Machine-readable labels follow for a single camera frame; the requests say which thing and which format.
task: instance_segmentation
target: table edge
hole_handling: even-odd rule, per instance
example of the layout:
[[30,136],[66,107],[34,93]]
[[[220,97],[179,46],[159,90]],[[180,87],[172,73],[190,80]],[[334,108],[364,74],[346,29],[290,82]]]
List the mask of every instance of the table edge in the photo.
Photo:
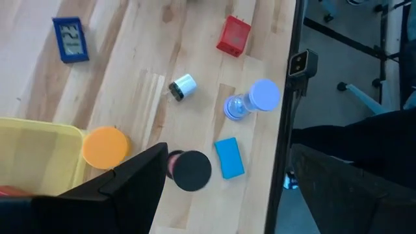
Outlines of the table edge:
[[[294,9],[294,18],[292,25],[292,38],[291,45],[289,47],[289,54],[287,60],[298,52],[300,35],[302,32],[303,15],[306,0],[296,0],[296,6]],[[288,76],[286,75],[285,84],[288,84]],[[293,92],[285,86],[285,92],[283,94],[283,102],[280,115],[279,133],[276,143],[276,150],[274,154],[274,164],[272,181],[270,184],[270,192],[268,195],[267,216],[265,222],[264,233],[274,233],[276,228],[276,219],[278,216],[278,207],[280,202],[281,193],[283,191],[283,178],[285,175],[286,158],[288,151],[289,138],[291,133],[291,110],[293,102]]]

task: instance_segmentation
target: gray floor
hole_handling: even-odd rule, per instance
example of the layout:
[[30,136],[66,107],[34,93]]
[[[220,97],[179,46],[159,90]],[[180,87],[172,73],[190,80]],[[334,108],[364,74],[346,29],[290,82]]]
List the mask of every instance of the gray floor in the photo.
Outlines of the gray floor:
[[[379,45],[380,16],[372,13],[378,1],[352,6],[345,0],[331,0],[337,15],[329,24],[323,22],[325,11],[317,0],[309,0],[306,16],[366,46]],[[317,75],[309,81],[307,96],[301,100],[295,128],[316,125],[346,125],[372,113],[348,92],[339,92],[339,82],[352,83],[378,99],[371,81],[378,77],[380,62],[310,28],[302,29],[300,50],[312,49],[319,55]],[[278,211],[278,234],[319,233],[300,190],[284,190]]]

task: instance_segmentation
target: blue sponge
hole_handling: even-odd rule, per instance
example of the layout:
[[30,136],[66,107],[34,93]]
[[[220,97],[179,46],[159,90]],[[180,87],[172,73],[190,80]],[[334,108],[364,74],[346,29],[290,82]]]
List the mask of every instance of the blue sponge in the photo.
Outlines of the blue sponge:
[[239,146],[235,137],[220,140],[215,142],[214,145],[216,153],[220,158],[222,177],[224,179],[231,179],[244,174]]

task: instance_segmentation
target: black lid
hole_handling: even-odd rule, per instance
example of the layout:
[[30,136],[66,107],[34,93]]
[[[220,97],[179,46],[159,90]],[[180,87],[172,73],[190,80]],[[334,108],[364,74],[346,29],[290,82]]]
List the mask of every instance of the black lid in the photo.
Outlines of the black lid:
[[207,156],[199,151],[187,151],[176,160],[173,179],[185,191],[202,189],[211,177],[211,163]]
[[175,83],[169,84],[170,93],[175,97],[176,101],[181,101],[184,97],[181,88]]

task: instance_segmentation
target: digital clock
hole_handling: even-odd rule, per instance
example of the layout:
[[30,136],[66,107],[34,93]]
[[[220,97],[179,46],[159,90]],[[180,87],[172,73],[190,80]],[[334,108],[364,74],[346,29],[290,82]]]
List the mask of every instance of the digital clock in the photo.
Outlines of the digital clock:
[[78,17],[53,18],[60,59],[64,63],[89,60],[81,20]]

